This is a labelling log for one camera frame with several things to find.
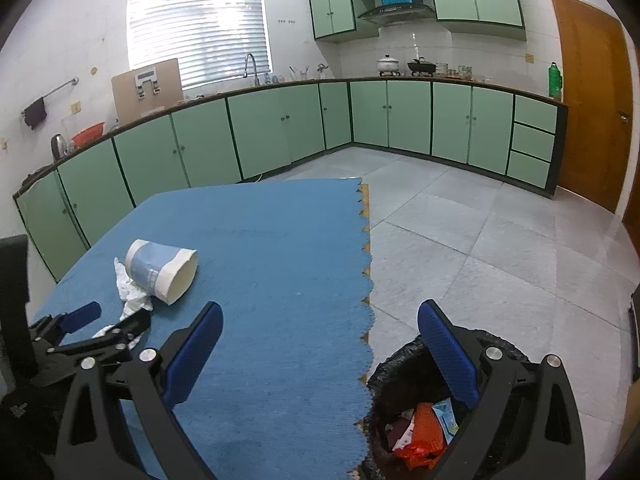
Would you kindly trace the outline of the blue white paper cup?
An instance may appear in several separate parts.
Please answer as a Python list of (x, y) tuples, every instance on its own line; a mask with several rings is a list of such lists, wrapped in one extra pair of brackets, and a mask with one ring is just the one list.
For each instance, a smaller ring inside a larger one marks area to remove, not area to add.
[(135, 240), (126, 252), (125, 268), (145, 292), (171, 306), (193, 283), (198, 270), (198, 252)]

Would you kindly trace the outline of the green white snack bag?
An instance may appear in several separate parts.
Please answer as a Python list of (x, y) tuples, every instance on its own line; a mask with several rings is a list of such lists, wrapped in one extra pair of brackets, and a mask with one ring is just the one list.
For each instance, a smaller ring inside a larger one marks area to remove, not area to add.
[(439, 422), (440, 428), (442, 428), (442, 434), (444, 435), (446, 443), (450, 444), (459, 430), (456, 418), (454, 417), (451, 400), (446, 399), (434, 403), (432, 405), (432, 411)]

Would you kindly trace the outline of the orange spiky pad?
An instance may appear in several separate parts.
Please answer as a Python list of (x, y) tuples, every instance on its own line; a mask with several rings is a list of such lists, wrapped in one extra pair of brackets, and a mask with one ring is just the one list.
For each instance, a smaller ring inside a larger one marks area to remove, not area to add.
[(431, 403), (420, 403), (414, 410), (412, 441), (393, 454), (399, 457), (409, 470), (420, 467), (433, 468), (446, 451), (447, 443), (442, 434)]

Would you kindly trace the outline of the black lined trash bin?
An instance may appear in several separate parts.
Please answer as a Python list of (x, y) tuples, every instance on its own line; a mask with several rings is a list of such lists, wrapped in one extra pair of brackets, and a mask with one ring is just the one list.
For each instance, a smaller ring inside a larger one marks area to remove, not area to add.
[(436, 465), (471, 416), (450, 392), (423, 338), (417, 336), (368, 380), (372, 408), (363, 422), (370, 451), (363, 479), (431, 479)]

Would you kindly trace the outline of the green lower kitchen cabinets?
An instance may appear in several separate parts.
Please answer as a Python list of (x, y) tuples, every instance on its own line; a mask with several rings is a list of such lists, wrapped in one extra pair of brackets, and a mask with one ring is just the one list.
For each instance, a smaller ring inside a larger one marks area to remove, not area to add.
[(349, 145), (433, 159), (543, 196), (568, 109), (490, 84), (307, 81), (195, 100), (105, 133), (29, 177), (13, 200), (55, 280), (149, 197), (255, 181)]

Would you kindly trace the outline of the blue table mat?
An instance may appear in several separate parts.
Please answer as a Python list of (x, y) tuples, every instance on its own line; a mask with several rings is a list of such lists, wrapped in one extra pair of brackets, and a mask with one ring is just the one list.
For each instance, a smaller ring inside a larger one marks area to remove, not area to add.
[(93, 336), (122, 314), (113, 261), (135, 240), (193, 249), (198, 270), (175, 303), (153, 304), (148, 347), (208, 302), (224, 328), (176, 416), (221, 479), (346, 479), (368, 452), (360, 422), (372, 362), (364, 335), (371, 258), (357, 179), (271, 180), (152, 196), (109, 230), (42, 306), (97, 302)]

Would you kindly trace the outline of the electric kettle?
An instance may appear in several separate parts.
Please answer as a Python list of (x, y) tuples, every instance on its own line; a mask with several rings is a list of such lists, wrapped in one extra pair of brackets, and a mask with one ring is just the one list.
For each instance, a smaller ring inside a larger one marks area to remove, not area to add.
[(68, 145), (61, 133), (57, 133), (52, 136), (50, 140), (50, 148), (55, 162), (63, 159), (68, 153)]

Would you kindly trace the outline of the red basin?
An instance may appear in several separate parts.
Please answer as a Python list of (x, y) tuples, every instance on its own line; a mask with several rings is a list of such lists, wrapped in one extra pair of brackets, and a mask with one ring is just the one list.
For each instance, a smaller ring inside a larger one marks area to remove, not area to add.
[(85, 146), (91, 144), (92, 142), (96, 142), (99, 140), (104, 133), (104, 122), (98, 122), (95, 125), (92, 125), (81, 132), (78, 132), (72, 137), (72, 142), (75, 145), (75, 148), (84, 148)]

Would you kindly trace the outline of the dark hanging towel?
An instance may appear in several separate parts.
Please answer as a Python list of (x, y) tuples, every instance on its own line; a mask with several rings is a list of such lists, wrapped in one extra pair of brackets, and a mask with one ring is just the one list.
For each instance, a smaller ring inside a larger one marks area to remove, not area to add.
[(32, 130), (37, 129), (48, 116), (44, 97), (40, 96), (40, 98), (36, 99), (32, 104), (29, 104), (29, 106), (22, 111), (22, 116), (26, 126), (29, 126)]

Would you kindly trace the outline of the cardboard box on counter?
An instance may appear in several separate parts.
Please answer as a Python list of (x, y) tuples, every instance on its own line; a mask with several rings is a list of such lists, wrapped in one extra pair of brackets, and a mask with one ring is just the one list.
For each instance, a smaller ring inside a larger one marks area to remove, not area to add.
[(115, 76), (112, 90), (120, 126), (169, 110), (183, 100), (179, 62), (171, 58)]

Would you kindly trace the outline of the brown wooden door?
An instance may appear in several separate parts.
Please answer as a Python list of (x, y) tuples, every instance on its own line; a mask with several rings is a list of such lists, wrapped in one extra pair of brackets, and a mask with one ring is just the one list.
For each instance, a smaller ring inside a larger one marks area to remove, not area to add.
[(632, 81), (623, 27), (579, 0), (551, 0), (568, 107), (559, 185), (616, 211), (632, 129)]

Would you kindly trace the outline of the sink faucet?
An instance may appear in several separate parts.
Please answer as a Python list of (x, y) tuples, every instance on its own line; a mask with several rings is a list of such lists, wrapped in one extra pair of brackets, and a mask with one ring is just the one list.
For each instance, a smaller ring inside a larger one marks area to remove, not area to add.
[(255, 87), (260, 86), (259, 74), (257, 69), (256, 58), (253, 53), (248, 52), (245, 55), (245, 65), (244, 65), (244, 78), (248, 78), (250, 75), (253, 75), (253, 84)]

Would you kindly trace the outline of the black wok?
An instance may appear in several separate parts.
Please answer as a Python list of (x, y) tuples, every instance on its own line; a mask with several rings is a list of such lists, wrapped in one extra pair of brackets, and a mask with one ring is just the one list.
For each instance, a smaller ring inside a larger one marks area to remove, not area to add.
[(407, 63), (407, 67), (413, 77), (431, 77), (436, 72), (436, 64), (426, 62), (424, 58), (415, 58)]

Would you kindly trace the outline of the green bottle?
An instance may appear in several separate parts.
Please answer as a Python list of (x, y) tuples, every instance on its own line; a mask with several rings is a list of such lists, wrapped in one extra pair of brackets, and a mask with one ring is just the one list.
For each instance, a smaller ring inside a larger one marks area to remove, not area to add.
[(562, 100), (563, 77), (555, 62), (552, 62), (548, 68), (548, 95), (555, 101)]

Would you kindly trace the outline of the white cooking pot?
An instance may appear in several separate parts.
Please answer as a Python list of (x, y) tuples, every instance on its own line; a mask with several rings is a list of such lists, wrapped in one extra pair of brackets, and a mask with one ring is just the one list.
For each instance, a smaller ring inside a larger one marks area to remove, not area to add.
[(400, 63), (396, 58), (392, 58), (389, 54), (384, 55), (382, 58), (378, 60), (378, 74), (381, 77), (391, 76), (391, 77), (399, 77), (400, 76)]

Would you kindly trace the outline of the window blinds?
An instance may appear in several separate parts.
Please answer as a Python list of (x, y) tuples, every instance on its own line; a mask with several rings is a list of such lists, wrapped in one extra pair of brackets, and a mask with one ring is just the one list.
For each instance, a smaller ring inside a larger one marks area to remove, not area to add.
[(264, 0), (127, 0), (130, 68), (176, 58), (182, 88), (243, 77), (253, 53), (271, 72)]

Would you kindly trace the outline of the range hood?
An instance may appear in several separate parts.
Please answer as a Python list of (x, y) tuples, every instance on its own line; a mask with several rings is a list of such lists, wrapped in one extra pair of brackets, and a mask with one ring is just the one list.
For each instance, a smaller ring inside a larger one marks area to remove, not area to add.
[(397, 3), (378, 6), (358, 16), (360, 20), (378, 25), (388, 26), (414, 20), (434, 20), (435, 10), (422, 3)]

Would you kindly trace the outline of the wall towel rail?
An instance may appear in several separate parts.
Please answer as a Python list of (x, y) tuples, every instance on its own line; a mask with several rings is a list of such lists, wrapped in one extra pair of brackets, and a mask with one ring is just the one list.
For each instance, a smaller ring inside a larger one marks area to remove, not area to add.
[(32, 104), (29, 104), (28, 107), (26, 107), (24, 110), (22, 110), (22, 112), (21, 112), (22, 116), (25, 117), (26, 116), (26, 112), (33, 105), (37, 104), (40, 100), (44, 100), (45, 98), (48, 98), (49, 96), (52, 96), (52, 94), (55, 94), (56, 92), (59, 92), (60, 90), (63, 90), (66, 87), (76, 86), (76, 84), (79, 84), (79, 77), (73, 77), (72, 79), (66, 80), (62, 84), (59, 84), (57, 87), (55, 87), (52, 90), (50, 90), (49, 92), (45, 93), (43, 96), (40, 96), (40, 98), (36, 99), (35, 102), (32, 102)]

